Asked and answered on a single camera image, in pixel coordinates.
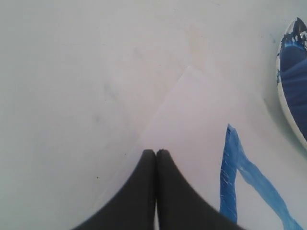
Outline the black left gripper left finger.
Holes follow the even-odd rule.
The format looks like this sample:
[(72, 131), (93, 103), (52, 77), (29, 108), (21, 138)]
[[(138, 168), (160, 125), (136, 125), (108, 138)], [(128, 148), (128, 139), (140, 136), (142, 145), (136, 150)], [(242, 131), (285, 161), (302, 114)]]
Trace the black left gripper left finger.
[(131, 176), (107, 204), (76, 230), (153, 230), (156, 161), (153, 150), (142, 152)]

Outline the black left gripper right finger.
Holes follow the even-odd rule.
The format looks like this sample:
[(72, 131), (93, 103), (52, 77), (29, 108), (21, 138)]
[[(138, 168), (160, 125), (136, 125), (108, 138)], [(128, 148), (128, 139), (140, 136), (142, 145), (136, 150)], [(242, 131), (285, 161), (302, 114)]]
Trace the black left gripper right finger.
[(156, 154), (156, 201), (161, 230), (240, 230), (210, 206), (179, 171), (169, 151)]

